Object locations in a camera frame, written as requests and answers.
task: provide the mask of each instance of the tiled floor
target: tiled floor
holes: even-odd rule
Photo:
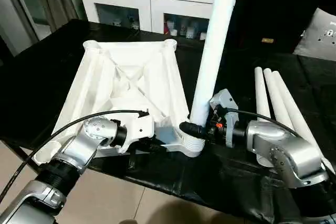
[[[0,142],[0,190],[19,164],[19,158]],[[0,212],[34,177],[35,173],[26,167],[0,205]],[[77,182],[57,221],[60,224],[244,224],[243,219],[91,170]]]

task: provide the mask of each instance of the white plastic tube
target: white plastic tube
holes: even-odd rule
[[[254,76],[256,87],[257,113],[270,118],[271,113],[269,111],[264,75],[261,67],[256,67],[254,69]],[[266,158],[258,154],[257,154],[257,162],[264,167],[273,167],[273,164],[270,161],[268,161]]]
[[[278,122],[284,124],[287,127],[290,127],[293,130],[292,122],[289,118],[285,104],[281,98],[277,84],[273,78],[272,71],[269,68],[266,68],[264,70],[264,75],[267,83],[268,93],[271,98],[275,118]]]
[[[317,150],[320,152],[321,157],[324,161],[324,163],[334,172],[334,169],[331,165],[331,163],[323,156],[323,153],[316,142],[313,134],[311,133],[308,124],[306,123],[305,119],[303,118],[300,109],[296,105],[292,95],[290,94],[285,82],[283,81],[280,73],[278,71],[274,71],[272,73],[275,82],[277,84],[277,87],[280,91],[282,100],[286,106],[286,109],[288,111],[289,117],[293,123],[295,131],[303,137],[305,140],[307,140],[310,144],[314,145]]]
[[[205,126],[206,123],[235,2],[214,0],[190,116],[190,122],[198,125]],[[185,136],[184,144],[197,156],[204,147],[204,140]]]

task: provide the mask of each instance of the black tablecloth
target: black tablecloth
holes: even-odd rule
[[[160,41],[168,36],[73,20],[0,68],[0,139],[34,149],[55,126],[84,53],[82,43]],[[204,44],[175,38],[183,88],[191,109]],[[336,162],[336,62],[251,49],[223,53],[215,92],[227,88],[239,108],[255,112],[254,68],[279,70],[324,155]],[[248,118],[240,116],[241,121]],[[277,174],[254,154],[207,144],[197,158],[182,153],[96,158],[90,168],[251,220],[298,219]]]

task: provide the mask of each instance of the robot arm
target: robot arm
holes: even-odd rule
[[[227,147],[243,146],[268,159],[289,188],[304,223],[336,223],[335,175],[324,165],[319,152],[306,140],[270,122],[250,121],[239,126],[234,116],[223,110],[234,102],[225,94],[213,107],[215,120],[207,127],[183,122],[180,129],[193,137]]]
[[[138,118],[127,128],[103,116],[86,120],[78,134],[62,146],[1,214],[0,223],[54,223],[54,216],[62,210],[68,194],[99,146],[117,146],[123,153],[139,138],[153,135],[151,116]]]

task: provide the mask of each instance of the white cabinet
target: white cabinet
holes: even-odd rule
[[[152,31],[150,0],[83,0],[83,3],[89,21],[112,24],[121,19],[128,23],[125,15],[130,13],[139,21],[141,30]]]
[[[212,4],[181,0],[151,0],[152,32],[162,34],[164,22],[169,18],[175,19],[172,15],[178,15],[177,19],[180,20],[183,18],[181,16],[203,18],[207,19],[204,22],[208,23],[211,12]]]
[[[135,21],[140,23],[141,30],[163,33],[164,23],[173,20],[177,33],[184,22],[185,26],[197,26],[198,36],[206,31],[213,6],[213,0],[83,0],[83,3],[92,22],[130,27]]]

